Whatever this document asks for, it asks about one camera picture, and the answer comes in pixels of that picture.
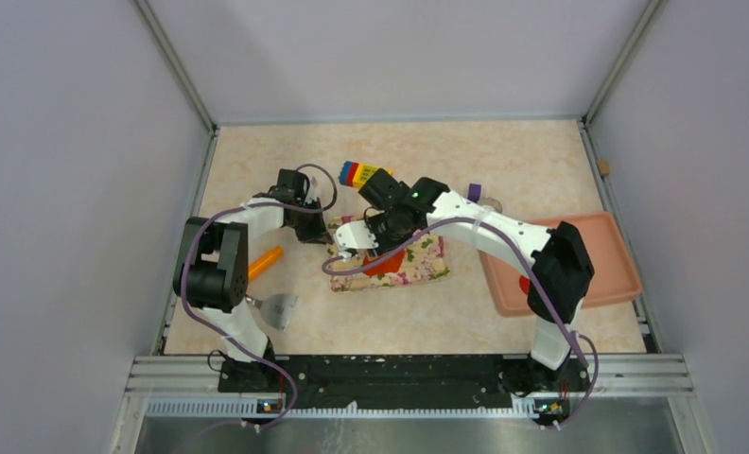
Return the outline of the floral cutting board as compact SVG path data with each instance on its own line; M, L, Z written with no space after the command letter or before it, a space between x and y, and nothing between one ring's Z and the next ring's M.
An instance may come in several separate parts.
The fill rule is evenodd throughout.
M425 234L408 245L405 260L398 273L369 277L359 272L349 275L330 275L329 288L336 293L381 288L398 288L430 283L444 279L451 272L446 244L441 236Z

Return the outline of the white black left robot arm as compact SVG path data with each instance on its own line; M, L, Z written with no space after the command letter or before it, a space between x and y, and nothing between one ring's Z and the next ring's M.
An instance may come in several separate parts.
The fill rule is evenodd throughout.
M277 370L267 357L269 336L248 303L249 249L260 236L289 228L303 244L328 244L324 213L339 197L323 202L305 166L279 170L267 191L209 218L191 217L183 226L172 287L184 312L217 333L226 354L242 371L262 375Z

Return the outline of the red dough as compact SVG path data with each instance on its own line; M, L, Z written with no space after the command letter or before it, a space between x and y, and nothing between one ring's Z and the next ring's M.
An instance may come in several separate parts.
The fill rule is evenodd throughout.
M389 273L398 273L402 268L402 264L405 260L406 251L402 250L396 253L388 260L383 261L376 267L371 267L363 272L364 275L369 277L384 276Z

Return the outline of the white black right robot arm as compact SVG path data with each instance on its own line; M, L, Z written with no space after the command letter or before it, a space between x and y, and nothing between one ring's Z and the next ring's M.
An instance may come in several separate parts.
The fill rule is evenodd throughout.
M531 358L551 371L569 355L588 363L571 325L595 275L579 229L561 221L546 227L508 218L470 201L447 184L422 177L413 185L377 170L359 189L376 210L357 224L357 248L390 253L414 236L436 233L464 242L511 266L531 287L527 305L536 317Z

